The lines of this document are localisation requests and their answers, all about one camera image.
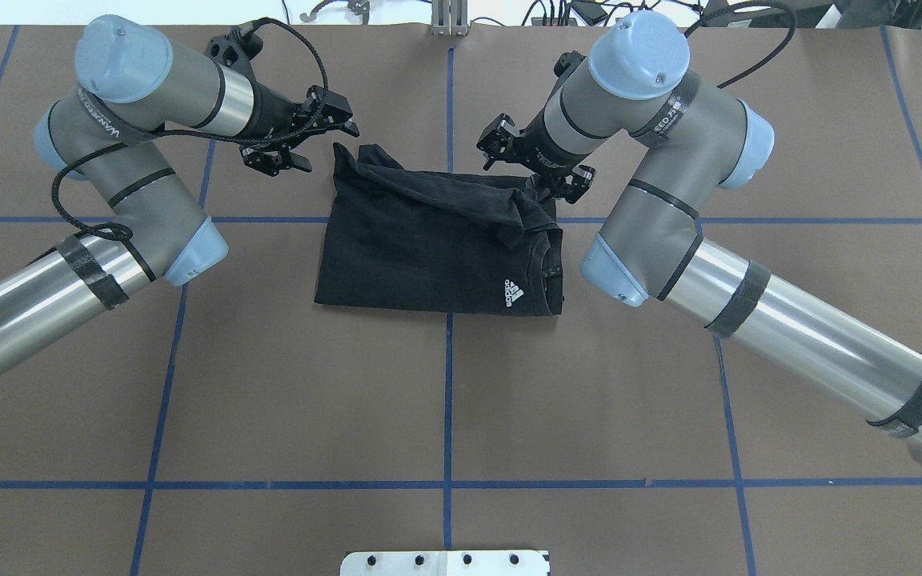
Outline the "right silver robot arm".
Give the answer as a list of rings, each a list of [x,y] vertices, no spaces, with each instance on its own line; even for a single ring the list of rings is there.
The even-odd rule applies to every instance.
[[[922,353],[705,236],[699,211],[710,194],[747,185],[775,132],[689,66],[687,34],[658,12],[633,12],[589,54],[561,55],[554,74],[526,128],[501,114],[477,146],[487,164],[523,165],[569,202],[594,179],[584,159],[611,136],[624,131],[647,147],[582,276],[626,306],[669,303],[904,442],[922,466]]]

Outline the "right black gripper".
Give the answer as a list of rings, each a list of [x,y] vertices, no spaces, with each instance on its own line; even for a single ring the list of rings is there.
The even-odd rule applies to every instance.
[[[575,204],[593,185],[596,170],[580,165],[590,154],[590,134],[567,112],[563,87],[582,65],[585,55],[568,51],[553,66],[557,77],[543,109],[522,131],[509,114],[497,114],[476,143],[484,156],[483,170],[494,164],[520,164],[539,176],[538,186],[553,199]]]

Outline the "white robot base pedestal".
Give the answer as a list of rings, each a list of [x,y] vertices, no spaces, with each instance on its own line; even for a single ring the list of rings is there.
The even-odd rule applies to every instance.
[[[550,575],[540,550],[393,550],[345,555],[340,575]]]

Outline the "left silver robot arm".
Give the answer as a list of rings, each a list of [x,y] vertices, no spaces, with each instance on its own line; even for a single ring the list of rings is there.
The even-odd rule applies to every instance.
[[[314,59],[301,101],[257,78],[260,32],[279,28]],[[70,234],[0,281],[0,376],[163,280],[183,286],[228,245],[158,149],[162,139],[226,142],[274,178],[311,171],[308,138],[358,136],[347,98],[329,87],[317,47],[271,16],[231,26],[197,51],[116,14],[92,19],[74,48],[76,84],[40,117],[34,146]]]

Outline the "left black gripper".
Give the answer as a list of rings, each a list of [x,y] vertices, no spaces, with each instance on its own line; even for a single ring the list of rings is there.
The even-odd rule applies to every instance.
[[[264,47],[258,28],[255,23],[244,23],[209,41],[204,55],[216,65],[219,88],[213,110],[202,121],[202,131],[230,141],[252,141],[254,146],[241,146],[240,154],[245,167],[260,174],[271,178],[285,170],[310,174],[311,161],[283,142],[331,131],[358,138],[361,131],[342,94],[312,85],[305,101],[294,102],[260,83],[252,68]]]

